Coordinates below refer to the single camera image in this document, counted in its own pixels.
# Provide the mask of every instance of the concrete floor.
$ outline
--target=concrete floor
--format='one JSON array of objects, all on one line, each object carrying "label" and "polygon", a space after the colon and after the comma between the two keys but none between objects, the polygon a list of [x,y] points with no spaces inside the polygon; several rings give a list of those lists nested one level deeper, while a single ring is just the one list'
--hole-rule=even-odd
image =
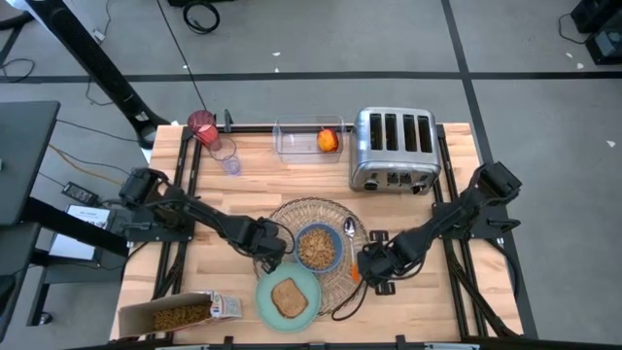
[{"label": "concrete floor", "polygon": [[[111,0],[113,21],[103,49],[126,75],[185,75],[184,62],[152,0]],[[619,71],[592,62],[582,46],[557,35],[557,17],[576,0],[452,0],[470,72]],[[105,0],[78,0],[92,19],[106,22]],[[218,3],[221,27],[190,33],[181,12],[164,6],[196,74],[287,72],[459,72],[441,1],[437,0],[236,0]],[[0,18],[9,14],[0,3]],[[565,32],[580,38],[573,24]],[[0,47],[9,37],[0,32]],[[25,25],[7,60],[36,61],[37,77],[84,77],[85,71],[38,23]],[[11,67],[18,76],[25,67]],[[440,122],[473,122],[459,75],[455,79],[332,79],[203,81],[208,109],[231,111],[237,123],[271,123],[283,115],[336,114],[351,121],[361,107],[387,105],[432,110]],[[184,121],[200,109],[188,82],[132,83],[164,118]],[[509,214],[523,222],[514,231],[537,333],[543,339],[622,344],[622,219],[617,171],[622,169],[622,81],[477,80],[475,98],[495,159],[525,184]],[[114,106],[85,100],[86,84],[0,84],[0,101],[58,100],[62,120],[133,137]],[[98,87],[92,96],[106,101]],[[88,139],[91,149],[77,141]],[[131,143],[59,124],[55,146],[78,158],[129,170],[145,164]],[[73,170],[48,153],[41,171],[73,181],[104,197],[118,188]],[[102,172],[122,180],[115,170]],[[64,208],[60,187],[39,177],[33,195]],[[42,235],[40,246],[50,244]],[[55,321],[26,328],[26,312],[39,271],[24,284],[14,321],[0,349],[101,344],[108,339],[119,283],[53,286],[46,309]]]}]

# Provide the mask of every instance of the metal spoon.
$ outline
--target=metal spoon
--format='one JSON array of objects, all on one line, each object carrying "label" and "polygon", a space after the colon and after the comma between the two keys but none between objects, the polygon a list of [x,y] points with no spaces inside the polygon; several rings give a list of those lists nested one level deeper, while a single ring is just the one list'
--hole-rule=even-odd
[{"label": "metal spoon", "polygon": [[361,277],[359,275],[359,268],[357,267],[357,257],[354,254],[354,235],[357,231],[354,219],[351,217],[346,218],[346,222],[343,224],[343,230],[348,238],[350,238],[350,249],[352,251],[352,279],[359,283],[361,281]]}]

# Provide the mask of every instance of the toast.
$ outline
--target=toast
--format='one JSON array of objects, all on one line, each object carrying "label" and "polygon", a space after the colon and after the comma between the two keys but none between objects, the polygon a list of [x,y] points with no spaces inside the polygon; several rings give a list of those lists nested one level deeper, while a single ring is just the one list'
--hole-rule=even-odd
[{"label": "toast", "polygon": [[274,287],[272,302],[283,317],[290,319],[300,315],[309,304],[292,278],[288,278]]}]

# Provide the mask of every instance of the silver toaster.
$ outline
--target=silver toaster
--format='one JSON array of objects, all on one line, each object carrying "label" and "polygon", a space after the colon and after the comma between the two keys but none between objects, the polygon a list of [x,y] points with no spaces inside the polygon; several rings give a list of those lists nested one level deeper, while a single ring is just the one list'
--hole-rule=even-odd
[{"label": "silver toaster", "polygon": [[350,187],[355,191],[427,193],[440,173],[430,111],[368,107],[350,134]]}]

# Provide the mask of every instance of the plate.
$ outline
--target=plate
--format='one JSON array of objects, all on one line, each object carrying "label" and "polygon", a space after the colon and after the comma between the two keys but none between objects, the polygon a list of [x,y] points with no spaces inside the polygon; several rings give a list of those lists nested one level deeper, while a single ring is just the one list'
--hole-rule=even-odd
[{"label": "plate", "polygon": [[[301,314],[288,319],[281,315],[272,302],[272,290],[284,280],[292,278],[308,305]],[[271,329],[283,333],[296,333],[307,328],[315,319],[322,303],[322,289],[315,275],[298,263],[282,262],[274,272],[259,280],[255,289],[255,304],[261,320]]]}]

